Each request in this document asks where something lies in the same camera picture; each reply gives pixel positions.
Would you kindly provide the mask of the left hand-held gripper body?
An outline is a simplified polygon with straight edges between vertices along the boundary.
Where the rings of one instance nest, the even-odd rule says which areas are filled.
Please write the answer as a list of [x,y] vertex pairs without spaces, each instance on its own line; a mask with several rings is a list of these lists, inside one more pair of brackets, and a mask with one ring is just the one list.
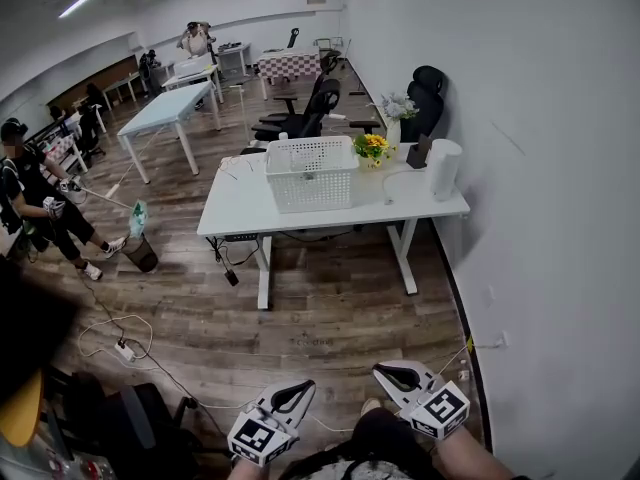
[[228,434],[229,451],[236,457],[264,467],[299,440],[300,410],[284,414],[257,403],[241,412]]

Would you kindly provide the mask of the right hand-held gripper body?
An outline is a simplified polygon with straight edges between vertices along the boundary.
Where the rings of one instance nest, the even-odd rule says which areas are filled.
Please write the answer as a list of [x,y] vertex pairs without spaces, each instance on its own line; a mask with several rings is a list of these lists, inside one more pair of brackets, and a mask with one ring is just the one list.
[[469,414],[469,399],[453,381],[449,381],[409,413],[409,423],[415,431],[435,440],[444,440],[468,419]]

